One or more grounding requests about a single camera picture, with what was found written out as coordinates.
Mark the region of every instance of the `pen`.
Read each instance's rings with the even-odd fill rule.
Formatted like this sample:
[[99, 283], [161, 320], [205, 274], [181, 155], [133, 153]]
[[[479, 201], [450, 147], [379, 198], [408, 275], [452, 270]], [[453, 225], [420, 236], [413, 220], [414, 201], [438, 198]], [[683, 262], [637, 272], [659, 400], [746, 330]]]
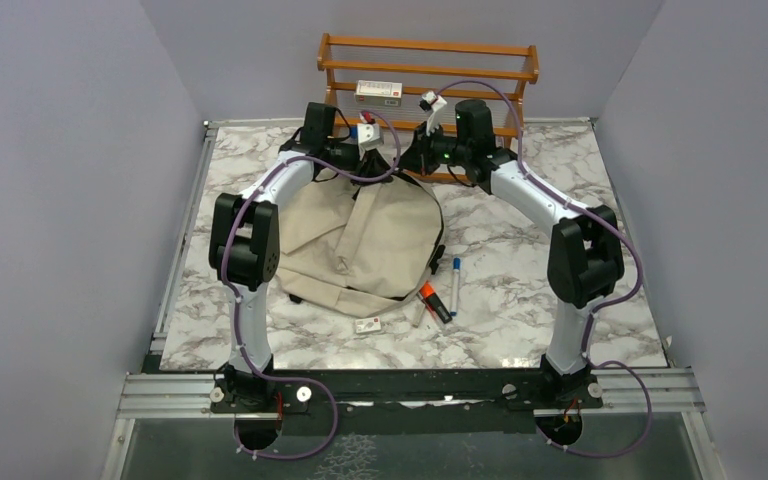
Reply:
[[454, 268], [452, 268], [452, 316], [458, 314], [458, 290], [461, 282], [461, 259], [455, 257]]

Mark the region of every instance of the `black base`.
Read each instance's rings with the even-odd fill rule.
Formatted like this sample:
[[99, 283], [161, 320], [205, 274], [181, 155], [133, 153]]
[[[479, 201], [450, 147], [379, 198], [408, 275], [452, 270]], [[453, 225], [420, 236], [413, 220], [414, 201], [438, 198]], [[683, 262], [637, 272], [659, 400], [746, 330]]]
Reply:
[[584, 431], [584, 424], [578, 415], [570, 415], [566, 419], [564, 415], [540, 417], [535, 423], [546, 437], [558, 445], [572, 445], [581, 438], [581, 432]]
[[[451, 369], [451, 370], [278, 370], [272, 375], [318, 380], [340, 403], [340, 433], [398, 435], [412, 433], [491, 432], [533, 433], [535, 409], [565, 409], [572, 399], [580, 407], [599, 408], [587, 385], [596, 381], [589, 370], [574, 382], [549, 380], [542, 369]], [[217, 380], [225, 399], [211, 405], [213, 413], [278, 411], [278, 394], [286, 422], [283, 432], [292, 435], [319, 435], [330, 428], [332, 407], [325, 394], [309, 385], [311, 399], [300, 402], [296, 392], [302, 384], [267, 384], [234, 372], [234, 389]], [[553, 388], [563, 389], [552, 393]], [[473, 403], [408, 408], [400, 402], [454, 401]], [[349, 405], [349, 402], [366, 402]], [[263, 421], [243, 422], [246, 428], [272, 430]]]
[[[272, 374], [272, 358], [263, 369], [263, 373]], [[275, 404], [275, 385], [250, 373], [237, 371], [227, 363], [219, 367], [216, 374], [222, 374], [216, 379], [216, 386], [222, 389], [225, 397], [221, 402], [211, 403], [213, 413], [263, 412], [277, 408]]]
[[561, 375], [552, 368], [546, 355], [540, 356], [539, 370], [543, 377], [540, 393], [546, 401], [554, 399], [569, 403], [573, 398], [582, 398], [582, 394], [587, 394], [587, 386], [596, 382], [596, 377], [590, 373], [590, 365], [572, 375]]

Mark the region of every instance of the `white marble tabletop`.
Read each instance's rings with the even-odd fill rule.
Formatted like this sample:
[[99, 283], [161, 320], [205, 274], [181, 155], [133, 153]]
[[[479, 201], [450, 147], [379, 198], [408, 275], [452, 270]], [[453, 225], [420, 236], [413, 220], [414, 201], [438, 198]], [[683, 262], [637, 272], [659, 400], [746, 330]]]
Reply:
[[[220, 130], [171, 316], [162, 369], [212, 369], [228, 359], [228, 305], [207, 263], [213, 203], [220, 193], [236, 193], [256, 180], [295, 128]], [[606, 203], [616, 210], [589, 126], [527, 126], [524, 145], [528, 164], [556, 187], [589, 205]], [[448, 302], [452, 257], [462, 259], [456, 319], [442, 327], [426, 314], [418, 328], [412, 327], [410, 319], [419, 307], [413, 302], [384, 314], [381, 332], [357, 335], [352, 318], [308, 303], [293, 304], [280, 282], [273, 280], [267, 325], [277, 368], [537, 366], [551, 338], [557, 301], [546, 280], [548, 238], [513, 207], [480, 189], [433, 188], [443, 206], [448, 233], [446, 255], [431, 282]], [[626, 274], [616, 292], [627, 291], [636, 274], [626, 255]], [[618, 359], [632, 366], [666, 365], [642, 293], [600, 312], [591, 353], [597, 363]]]

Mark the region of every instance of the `gray wall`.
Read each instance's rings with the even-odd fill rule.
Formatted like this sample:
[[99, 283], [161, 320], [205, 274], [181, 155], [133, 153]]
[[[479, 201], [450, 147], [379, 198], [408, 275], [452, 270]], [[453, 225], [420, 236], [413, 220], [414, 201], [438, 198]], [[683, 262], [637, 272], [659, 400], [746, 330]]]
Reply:
[[135, 0], [0, 1], [0, 479], [98, 478], [200, 117]]
[[535, 44], [540, 81], [526, 88], [526, 115], [598, 115], [661, 0], [142, 3], [202, 115], [240, 119], [302, 117], [307, 102], [322, 101], [325, 76], [316, 70], [316, 52], [326, 31]]
[[768, 478], [768, 1], [667, 0], [596, 133], [730, 478]]

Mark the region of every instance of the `glass panel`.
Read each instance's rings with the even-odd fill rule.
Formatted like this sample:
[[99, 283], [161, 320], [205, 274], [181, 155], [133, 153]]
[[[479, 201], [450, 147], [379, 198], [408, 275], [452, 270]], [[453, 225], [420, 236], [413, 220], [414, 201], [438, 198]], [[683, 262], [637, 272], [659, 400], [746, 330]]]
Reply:
[[[592, 451], [628, 445], [640, 432], [639, 415], [585, 418], [576, 444]], [[317, 437], [280, 437], [270, 450], [300, 452]], [[701, 479], [681, 415], [655, 416], [647, 441], [613, 460], [565, 455], [538, 435], [472, 433], [402, 436], [338, 436], [323, 453], [306, 460], [252, 461], [236, 453], [229, 420], [139, 420], [125, 479]]]

